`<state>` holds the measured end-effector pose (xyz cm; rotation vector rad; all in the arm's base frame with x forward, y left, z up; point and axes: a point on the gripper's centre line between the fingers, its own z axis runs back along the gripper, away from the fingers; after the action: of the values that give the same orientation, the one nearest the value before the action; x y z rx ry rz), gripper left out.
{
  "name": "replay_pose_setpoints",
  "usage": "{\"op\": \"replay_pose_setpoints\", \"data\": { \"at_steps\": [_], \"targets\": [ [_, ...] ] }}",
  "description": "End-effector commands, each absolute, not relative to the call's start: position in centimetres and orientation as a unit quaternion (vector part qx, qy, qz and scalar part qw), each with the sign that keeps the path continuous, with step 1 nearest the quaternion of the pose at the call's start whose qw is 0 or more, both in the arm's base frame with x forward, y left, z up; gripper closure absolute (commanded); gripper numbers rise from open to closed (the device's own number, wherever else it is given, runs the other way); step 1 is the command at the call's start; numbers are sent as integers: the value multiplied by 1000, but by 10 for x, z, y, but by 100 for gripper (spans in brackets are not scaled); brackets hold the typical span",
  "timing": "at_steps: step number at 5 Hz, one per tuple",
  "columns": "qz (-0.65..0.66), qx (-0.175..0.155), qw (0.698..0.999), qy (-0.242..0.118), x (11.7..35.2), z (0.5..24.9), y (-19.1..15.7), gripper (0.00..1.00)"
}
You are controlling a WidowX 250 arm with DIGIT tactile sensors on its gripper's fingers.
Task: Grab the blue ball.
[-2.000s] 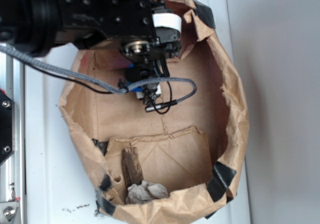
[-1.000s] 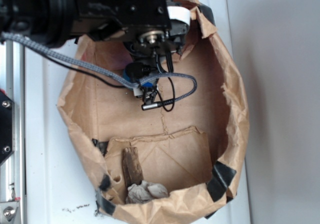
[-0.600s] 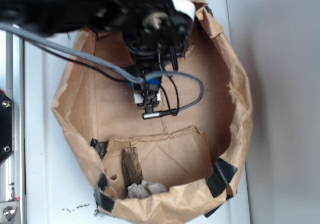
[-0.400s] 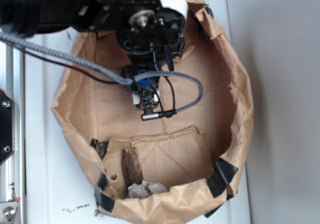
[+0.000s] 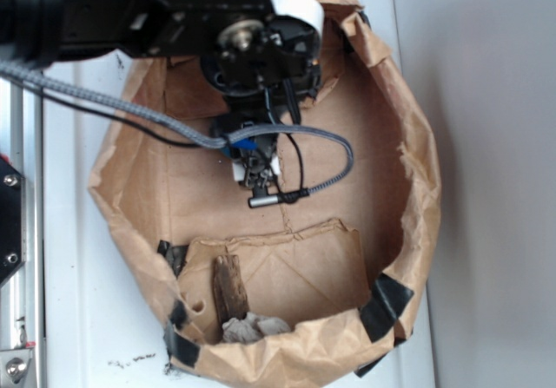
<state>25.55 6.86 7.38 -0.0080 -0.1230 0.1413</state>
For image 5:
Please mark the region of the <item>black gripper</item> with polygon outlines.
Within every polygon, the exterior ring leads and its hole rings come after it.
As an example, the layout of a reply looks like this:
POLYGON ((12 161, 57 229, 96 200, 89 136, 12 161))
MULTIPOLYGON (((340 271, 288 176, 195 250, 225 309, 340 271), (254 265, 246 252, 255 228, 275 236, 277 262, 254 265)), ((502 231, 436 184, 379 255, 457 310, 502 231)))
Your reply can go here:
MULTIPOLYGON (((278 123, 276 112, 269 108, 264 99, 231 96, 225 96, 224 99, 228 112, 212 121, 212 136, 278 123)), ((267 187, 270 181, 277 184, 281 175, 276 148, 277 134, 265 134, 233 141, 222 152, 232 160, 234 181, 243 187, 267 187)))

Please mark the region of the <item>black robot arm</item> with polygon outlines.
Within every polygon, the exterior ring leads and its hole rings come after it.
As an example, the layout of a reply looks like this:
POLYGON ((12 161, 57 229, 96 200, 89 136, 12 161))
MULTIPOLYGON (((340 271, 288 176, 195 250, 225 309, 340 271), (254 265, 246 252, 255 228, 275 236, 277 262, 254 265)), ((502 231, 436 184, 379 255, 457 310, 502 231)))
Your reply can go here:
POLYGON ((1 75, 40 86, 56 62, 194 56, 228 105, 211 129, 226 136, 298 116, 320 82, 323 24, 316 0, 1 0, 1 75))

